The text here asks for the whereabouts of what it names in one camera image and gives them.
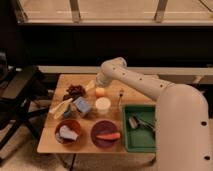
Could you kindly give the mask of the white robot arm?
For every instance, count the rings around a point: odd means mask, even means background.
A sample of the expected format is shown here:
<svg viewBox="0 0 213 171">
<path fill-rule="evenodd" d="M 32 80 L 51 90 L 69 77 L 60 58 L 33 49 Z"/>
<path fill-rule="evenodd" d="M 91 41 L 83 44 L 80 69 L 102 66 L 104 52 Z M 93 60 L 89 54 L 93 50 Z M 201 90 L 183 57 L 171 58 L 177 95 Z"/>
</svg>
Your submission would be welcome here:
<svg viewBox="0 0 213 171">
<path fill-rule="evenodd" d="M 208 103 L 196 88 L 131 71 L 124 58 L 101 64 L 96 84 L 114 80 L 155 102 L 158 171 L 213 171 Z"/>
</svg>

